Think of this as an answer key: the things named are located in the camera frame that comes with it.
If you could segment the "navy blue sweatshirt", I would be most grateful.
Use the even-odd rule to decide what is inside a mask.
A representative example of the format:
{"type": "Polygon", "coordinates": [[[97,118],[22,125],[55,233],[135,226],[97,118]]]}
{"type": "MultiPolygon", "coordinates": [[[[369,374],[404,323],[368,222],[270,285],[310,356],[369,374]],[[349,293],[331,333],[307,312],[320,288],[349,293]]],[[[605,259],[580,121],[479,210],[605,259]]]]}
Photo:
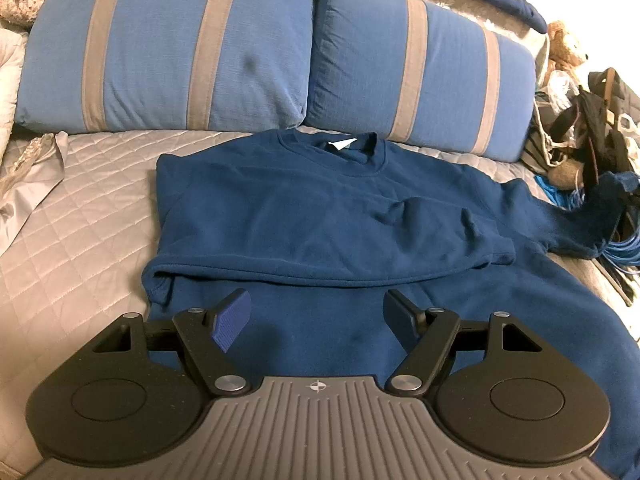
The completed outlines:
{"type": "Polygon", "coordinates": [[[156,164],[160,244],[142,274],[153,318],[250,293],[230,356],[250,377],[390,377],[404,350],[383,318],[421,308],[521,320],[606,393],[597,463],[639,474],[639,349],[616,313],[553,261],[612,238],[633,174],[605,174],[578,209],[522,180],[407,151],[373,133],[269,131],[156,164]]]}

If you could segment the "grey quilted bedspread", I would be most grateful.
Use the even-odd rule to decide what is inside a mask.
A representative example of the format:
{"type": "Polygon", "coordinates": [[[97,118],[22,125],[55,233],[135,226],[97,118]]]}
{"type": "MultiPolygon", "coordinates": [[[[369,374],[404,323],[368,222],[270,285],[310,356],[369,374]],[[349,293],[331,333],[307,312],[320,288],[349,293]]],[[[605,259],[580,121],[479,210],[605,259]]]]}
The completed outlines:
{"type": "MultiPolygon", "coordinates": [[[[29,395],[117,315],[146,312],[142,272],[160,239],[155,166],[234,141],[234,133],[130,131],[70,136],[65,176],[1,258],[1,474],[40,461],[25,419],[29,395]]],[[[590,261],[535,248],[518,264],[536,273],[454,305],[467,318],[505,307],[597,379],[612,422],[597,452],[620,478],[639,474],[639,312],[590,261]]]]}

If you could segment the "silver satin sheet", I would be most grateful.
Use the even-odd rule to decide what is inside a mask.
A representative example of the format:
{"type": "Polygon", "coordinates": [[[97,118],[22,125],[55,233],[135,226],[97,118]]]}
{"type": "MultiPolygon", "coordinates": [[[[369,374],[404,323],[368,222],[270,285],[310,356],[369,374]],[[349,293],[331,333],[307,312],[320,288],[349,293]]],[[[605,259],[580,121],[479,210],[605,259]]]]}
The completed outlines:
{"type": "Polygon", "coordinates": [[[42,201],[64,180],[68,134],[47,133],[29,141],[1,178],[1,253],[12,245],[42,201]]]}

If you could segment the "right blue striped pillow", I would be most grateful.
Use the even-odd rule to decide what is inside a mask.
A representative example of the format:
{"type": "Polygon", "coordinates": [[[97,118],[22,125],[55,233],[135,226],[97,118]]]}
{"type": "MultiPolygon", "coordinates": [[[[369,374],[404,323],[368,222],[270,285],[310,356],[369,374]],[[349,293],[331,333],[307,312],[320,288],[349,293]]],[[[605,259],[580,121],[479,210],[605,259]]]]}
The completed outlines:
{"type": "Polygon", "coordinates": [[[529,50],[423,0],[318,0],[307,125],[515,162],[536,87],[529,50]]]}

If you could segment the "blue striped pillow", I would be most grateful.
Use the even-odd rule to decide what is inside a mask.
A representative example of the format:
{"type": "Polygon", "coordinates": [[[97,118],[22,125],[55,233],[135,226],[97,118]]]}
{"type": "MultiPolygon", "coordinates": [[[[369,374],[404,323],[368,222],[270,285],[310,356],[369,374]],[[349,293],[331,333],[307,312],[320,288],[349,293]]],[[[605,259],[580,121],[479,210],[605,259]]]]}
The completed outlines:
{"type": "Polygon", "coordinates": [[[423,0],[318,0],[307,125],[515,162],[536,87],[529,50],[423,0]]]}
{"type": "Polygon", "coordinates": [[[44,0],[15,112],[35,132],[298,126],[314,0],[44,0]]]}

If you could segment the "left blue striped pillow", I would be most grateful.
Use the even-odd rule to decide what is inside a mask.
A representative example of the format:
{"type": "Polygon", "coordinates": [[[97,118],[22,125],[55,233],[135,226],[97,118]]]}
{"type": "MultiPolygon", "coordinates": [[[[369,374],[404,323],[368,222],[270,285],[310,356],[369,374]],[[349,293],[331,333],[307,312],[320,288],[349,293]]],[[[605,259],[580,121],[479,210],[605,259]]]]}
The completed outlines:
{"type": "Polygon", "coordinates": [[[35,132],[298,126],[314,0],[44,0],[15,112],[35,132]]]}

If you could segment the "brown teddy bear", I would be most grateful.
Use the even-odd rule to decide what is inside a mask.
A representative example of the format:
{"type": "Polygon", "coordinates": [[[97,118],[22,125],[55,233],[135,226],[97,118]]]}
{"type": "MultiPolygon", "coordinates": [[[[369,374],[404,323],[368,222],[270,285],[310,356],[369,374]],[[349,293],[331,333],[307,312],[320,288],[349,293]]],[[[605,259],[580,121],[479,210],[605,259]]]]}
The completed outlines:
{"type": "Polygon", "coordinates": [[[588,60],[586,50],[562,21],[555,21],[548,25],[548,36],[549,56],[546,78],[558,70],[567,73],[574,81],[578,81],[577,70],[588,60]]]}

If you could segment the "white puffy comforter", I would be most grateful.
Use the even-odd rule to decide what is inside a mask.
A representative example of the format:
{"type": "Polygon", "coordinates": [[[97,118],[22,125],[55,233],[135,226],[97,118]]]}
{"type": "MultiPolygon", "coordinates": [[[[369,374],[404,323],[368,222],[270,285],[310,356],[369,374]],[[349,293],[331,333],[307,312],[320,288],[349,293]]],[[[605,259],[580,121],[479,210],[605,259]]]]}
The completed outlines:
{"type": "Polygon", "coordinates": [[[26,52],[27,32],[1,22],[0,30],[0,158],[9,144],[17,92],[26,52]]]}

